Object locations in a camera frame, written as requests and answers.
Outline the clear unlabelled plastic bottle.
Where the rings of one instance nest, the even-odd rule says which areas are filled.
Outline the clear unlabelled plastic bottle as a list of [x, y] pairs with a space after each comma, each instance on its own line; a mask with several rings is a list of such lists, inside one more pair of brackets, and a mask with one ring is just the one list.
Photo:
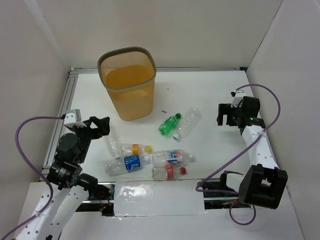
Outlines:
[[122, 150], [117, 138], [117, 134], [112, 126], [110, 127], [109, 134], [106, 136], [106, 143], [108, 151], [112, 157], [115, 160], [120, 159], [122, 156]]

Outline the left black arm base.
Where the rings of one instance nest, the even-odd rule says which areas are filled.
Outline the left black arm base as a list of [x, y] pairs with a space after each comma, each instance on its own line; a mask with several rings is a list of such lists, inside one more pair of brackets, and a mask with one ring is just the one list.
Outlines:
[[79, 213], [99, 213], [104, 217], [114, 217], [115, 182], [99, 183], [99, 192], [89, 196], [76, 209]]

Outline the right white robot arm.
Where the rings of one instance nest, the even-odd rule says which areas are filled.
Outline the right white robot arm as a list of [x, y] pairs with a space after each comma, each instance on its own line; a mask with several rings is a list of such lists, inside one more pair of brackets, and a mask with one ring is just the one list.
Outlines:
[[217, 124], [238, 127], [246, 145], [250, 168], [246, 174], [224, 171], [220, 176], [218, 190], [223, 196], [236, 192], [243, 204], [276, 209], [285, 190], [288, 175], [281, 170], [272, 156], [263, 131], [266, 125], [258, 117], [260, 100], [237, 91], [232, 103], [218, 106]]

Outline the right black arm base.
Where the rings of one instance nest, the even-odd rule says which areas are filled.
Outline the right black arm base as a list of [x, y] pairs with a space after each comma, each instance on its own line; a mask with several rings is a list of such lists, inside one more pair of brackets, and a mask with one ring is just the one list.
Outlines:
[[213, 190], [213, 192], [203, 192], [205, 210], [229, 209], [238, 200], [237, 194], [222, 192], [223, 188], [217, 178], [207, 181], [199, 189]]

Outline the clear bottle white cap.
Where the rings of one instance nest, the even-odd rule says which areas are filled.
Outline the clear bottle white cap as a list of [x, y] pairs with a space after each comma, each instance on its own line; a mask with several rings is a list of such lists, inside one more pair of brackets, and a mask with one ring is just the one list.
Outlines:
[[191, 107], [186, 112], [186, 114], [182, 116], [181, 121], [178, 124], [177, 129], [173, 134], [172, 138], [176, 142], [179, 142], [181, 139], [187, 137], [197, 124], [200, 117], [200, 111], [195, 107]]

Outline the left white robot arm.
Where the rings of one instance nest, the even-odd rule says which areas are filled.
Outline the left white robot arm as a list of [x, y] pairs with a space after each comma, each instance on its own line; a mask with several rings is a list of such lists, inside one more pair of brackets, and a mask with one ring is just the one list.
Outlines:
[[110, 198], [109, 188], [81, 168], [91, 142], [109, 135], [110, 118], [91, 116], [82, 121], [77, 114], [66, 113], [59, 119], [70, 132], [59, 138], [48, 174], [39, 175], [48, 189], [32, 216], [20, 224], [23, 230], [16, 236], [18, 240], [57, 240], [83, 201]]

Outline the blue label plastic bottle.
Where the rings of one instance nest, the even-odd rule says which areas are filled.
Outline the blue label plastic bottle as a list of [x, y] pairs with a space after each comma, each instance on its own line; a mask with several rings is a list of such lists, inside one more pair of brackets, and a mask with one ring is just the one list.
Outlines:
[[144, 168], [145, 165], [151, 163], [150, 155], [129, 155], [119, 159], [107, 161], [104, 170], [107, 175], [119, 176], [128, 173], [133, 173]]

